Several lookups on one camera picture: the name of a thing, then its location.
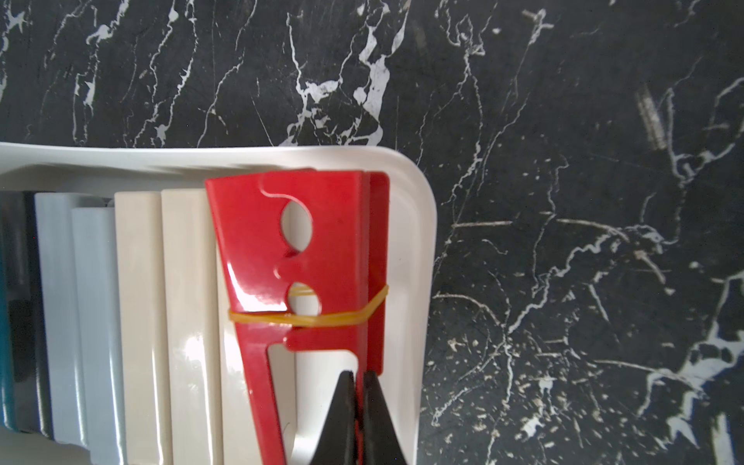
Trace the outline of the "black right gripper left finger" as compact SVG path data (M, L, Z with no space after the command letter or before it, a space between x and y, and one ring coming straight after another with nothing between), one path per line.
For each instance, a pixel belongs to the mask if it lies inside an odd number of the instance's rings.
M354 373L343 371L338 377L311 465L356 464L356 400Z

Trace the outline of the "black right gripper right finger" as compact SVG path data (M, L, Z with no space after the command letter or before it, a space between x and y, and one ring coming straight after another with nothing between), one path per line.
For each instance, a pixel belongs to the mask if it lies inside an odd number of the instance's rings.
M378 375L363 376L362 464L406 465Z

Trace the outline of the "white plastic storage box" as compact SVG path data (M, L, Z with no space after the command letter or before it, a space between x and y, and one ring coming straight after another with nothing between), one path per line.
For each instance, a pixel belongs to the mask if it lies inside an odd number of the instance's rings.
M196 187L210 177L270 170L374 170L391 181L382 391L409 463L418 455L424 347L437 213L431 187L402 154L383 147L89 148L1 145L1 185L110 197L124 190Z

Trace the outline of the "tan pruning pliers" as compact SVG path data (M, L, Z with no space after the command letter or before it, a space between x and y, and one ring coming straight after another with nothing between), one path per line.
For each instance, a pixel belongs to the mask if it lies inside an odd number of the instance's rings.
M161 194L114 196L126 451L129 464L172 464Z

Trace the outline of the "red tool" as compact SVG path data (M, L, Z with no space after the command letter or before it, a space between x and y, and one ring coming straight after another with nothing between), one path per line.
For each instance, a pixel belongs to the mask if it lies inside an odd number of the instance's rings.
M382 172L281 170L207 180L230 309L302 316L356 311L387 285L389 191ZM345 350L384 366L385 302L361 325L236 324L261 457L286 462L269 348Z

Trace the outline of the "beige pruning pliers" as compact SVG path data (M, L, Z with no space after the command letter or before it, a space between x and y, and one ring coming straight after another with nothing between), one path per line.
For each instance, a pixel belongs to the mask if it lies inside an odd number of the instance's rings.
M216 245L203 189L161 193L176 464L221 464Z

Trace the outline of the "light grey pruning pliers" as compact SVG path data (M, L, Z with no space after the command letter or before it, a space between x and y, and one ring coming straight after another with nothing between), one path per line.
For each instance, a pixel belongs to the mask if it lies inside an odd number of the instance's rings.
M54 439L85 448L83 356L71 210L77 194L35 196Z

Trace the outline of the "black pruning pliers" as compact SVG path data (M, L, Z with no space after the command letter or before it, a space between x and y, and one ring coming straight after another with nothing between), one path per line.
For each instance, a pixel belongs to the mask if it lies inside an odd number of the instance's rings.
M14 363L17 431L53 438L50 376L34 194L1 193L4 263Z

